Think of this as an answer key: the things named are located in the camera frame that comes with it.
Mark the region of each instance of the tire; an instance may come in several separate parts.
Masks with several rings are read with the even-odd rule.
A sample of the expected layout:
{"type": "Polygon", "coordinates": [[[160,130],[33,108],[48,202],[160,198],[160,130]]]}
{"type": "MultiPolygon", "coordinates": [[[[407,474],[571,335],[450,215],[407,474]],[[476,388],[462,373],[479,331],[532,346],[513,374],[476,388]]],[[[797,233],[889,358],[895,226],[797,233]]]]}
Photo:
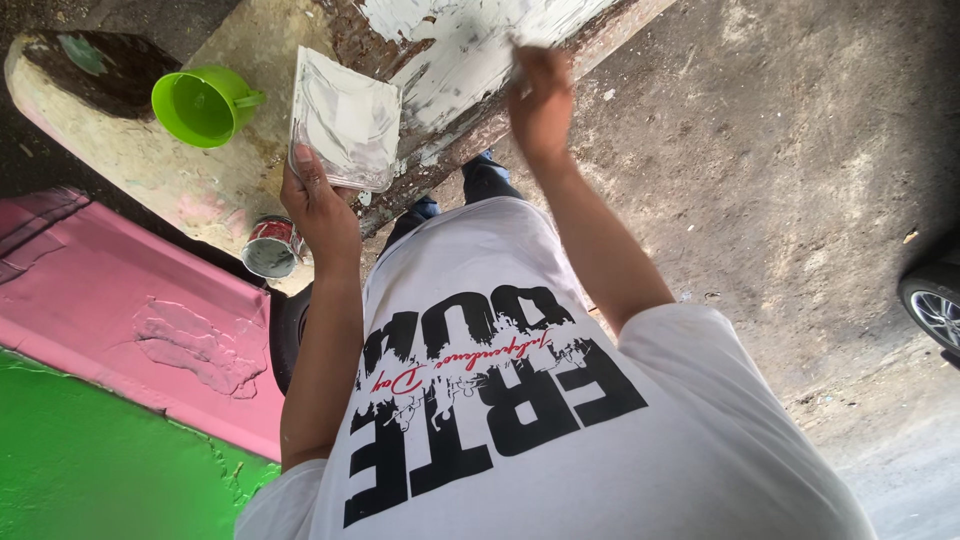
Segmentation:
{"type": "Polygon", "coordinates": [[[310,307],[313,283],[292,297],[278,291],[270,295],[270,362],[274,368],[276,385],[287,395],[290,379],[294,375],[303,323],[310,307]]]}
{"type": "Polygon", "coordinates": [[[941,347],[960,356],[960,266],[924,266],[900,280],[897,289],[914,322],[941,347]]]}

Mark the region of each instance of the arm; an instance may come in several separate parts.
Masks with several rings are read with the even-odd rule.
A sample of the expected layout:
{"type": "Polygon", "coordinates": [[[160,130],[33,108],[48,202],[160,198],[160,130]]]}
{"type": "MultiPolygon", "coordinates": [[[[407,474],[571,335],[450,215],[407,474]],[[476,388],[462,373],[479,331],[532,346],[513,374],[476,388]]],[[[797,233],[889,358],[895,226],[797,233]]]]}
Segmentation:
{"type": "Polygon", "coordinates": [[[327,183],[313,152],[302,145],[295,152],[300,177],[286,166],[280,201],[316,266],[297,366],[280,417],[284,472],[330,456],[363,348],[359,223],[344,192],[327,183]]]}
{"type": "Polygon", "coordinates": [[[516,142],[557,221],[560,240],[587,294],[613,333],[644,309],[674,302],[657,267],[577,171],[566,148],[573,111],[569,60],[558,50],[516,49],[530,92],[508,94],[516,142]]]}

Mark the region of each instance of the green painted wall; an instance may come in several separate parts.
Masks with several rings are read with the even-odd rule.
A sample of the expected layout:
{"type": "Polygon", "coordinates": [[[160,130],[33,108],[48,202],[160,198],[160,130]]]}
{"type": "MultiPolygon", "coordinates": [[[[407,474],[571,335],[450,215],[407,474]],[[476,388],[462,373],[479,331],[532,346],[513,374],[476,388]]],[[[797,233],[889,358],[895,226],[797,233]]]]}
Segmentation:
{"type": "Polygon", "coordinates": [[[0,350],[0,538],[228,539],[279,466],[0,350]]]}

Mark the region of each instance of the bucket handle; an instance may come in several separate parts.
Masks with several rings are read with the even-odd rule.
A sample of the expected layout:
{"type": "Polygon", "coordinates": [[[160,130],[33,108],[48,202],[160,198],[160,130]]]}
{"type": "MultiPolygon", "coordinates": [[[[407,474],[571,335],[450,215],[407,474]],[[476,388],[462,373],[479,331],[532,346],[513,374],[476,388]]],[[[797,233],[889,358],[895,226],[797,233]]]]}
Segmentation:
{"type": "Polygon", "coordinates": [[[250,95],[247,97],[242,97],[240,99],[233,100],[233,106],[237,109],[243,109],[244,107],[253,107],[254,105],[260,105],[261,103],[267,101],[267,94],[259,90],[251,90],[250,95]]]}

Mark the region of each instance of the jeans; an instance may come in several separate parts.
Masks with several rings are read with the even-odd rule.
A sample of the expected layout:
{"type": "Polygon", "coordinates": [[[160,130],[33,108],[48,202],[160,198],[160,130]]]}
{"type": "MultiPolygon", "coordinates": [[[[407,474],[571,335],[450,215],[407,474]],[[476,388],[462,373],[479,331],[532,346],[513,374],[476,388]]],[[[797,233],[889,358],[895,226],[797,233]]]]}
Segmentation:
{"type": "MultiPolygon", "coordinates": [[[[460,168],[464,173],[464,198],[467,204],[472,205],[491,197],[516,197],[522,201],[523,195],[510,185],[510,171],[491,158],[491,151],[486,150],[460,168]]],[[[421,223],[440,213],[440,205],[433,199],[423,197],[416,201],[406,213],[396,219],[394,230],[383,246],[383,252],[421,223]]]]}

